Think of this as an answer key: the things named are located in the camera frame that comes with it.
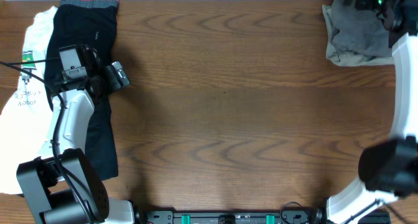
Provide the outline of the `grey shorts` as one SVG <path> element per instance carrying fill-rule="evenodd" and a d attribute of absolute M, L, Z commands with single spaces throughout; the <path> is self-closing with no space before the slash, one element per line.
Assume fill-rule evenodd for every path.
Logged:
<path fill-rule="evenodd" d="M 390 57 L 389 32 L 382 25 L 376 13 L 371 10 L 357 10 L 344 0 L 334 0 L 331 5 L 333 28 L 331 44 L 338 51 L 351 51 L 365 56 Z"/>

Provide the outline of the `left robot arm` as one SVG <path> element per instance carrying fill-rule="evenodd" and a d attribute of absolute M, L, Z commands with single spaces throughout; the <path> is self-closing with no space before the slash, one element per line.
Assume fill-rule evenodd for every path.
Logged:
<path fill-rule="evenodd" d="M 84 151 L 95 105 L 129 79 L 118 62 L 103 66 L 96 49 L 59 49 L 62 78 L 47 87 L 53 115 L 42 148 L 16 177 L 36 223 L 135 223 L 128 200 L 110 198 Z"/>

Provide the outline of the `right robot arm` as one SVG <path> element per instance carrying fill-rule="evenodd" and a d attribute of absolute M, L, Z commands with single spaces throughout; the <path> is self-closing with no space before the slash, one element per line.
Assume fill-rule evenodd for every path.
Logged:
<path fill-rule="evenodd" d="M 314 223 L 358 223 L 417 192 L 417 0 L 334 0 L 323 15 L 334 64 L 395 67 L 388 139 L 363 150 L 357 177 L 313 217 Z"/>

